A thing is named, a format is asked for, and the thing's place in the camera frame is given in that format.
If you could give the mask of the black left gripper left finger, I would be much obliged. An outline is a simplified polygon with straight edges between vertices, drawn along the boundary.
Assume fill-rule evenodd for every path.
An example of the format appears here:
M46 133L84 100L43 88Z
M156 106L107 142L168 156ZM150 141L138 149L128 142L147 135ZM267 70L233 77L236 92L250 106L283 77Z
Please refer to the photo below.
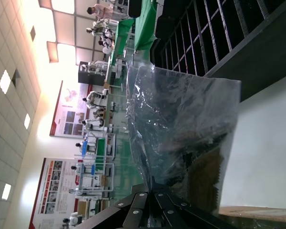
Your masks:
M77 229L139 229L146 217L148 194L131 194L76 226Z

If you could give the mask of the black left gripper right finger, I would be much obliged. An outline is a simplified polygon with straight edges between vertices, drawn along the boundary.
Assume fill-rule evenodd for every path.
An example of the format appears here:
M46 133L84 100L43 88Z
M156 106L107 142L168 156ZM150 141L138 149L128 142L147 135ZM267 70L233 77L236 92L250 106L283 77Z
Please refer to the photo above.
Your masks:
M164 192L154 195L162 217L171 229L230 229L231 225L180 198Z

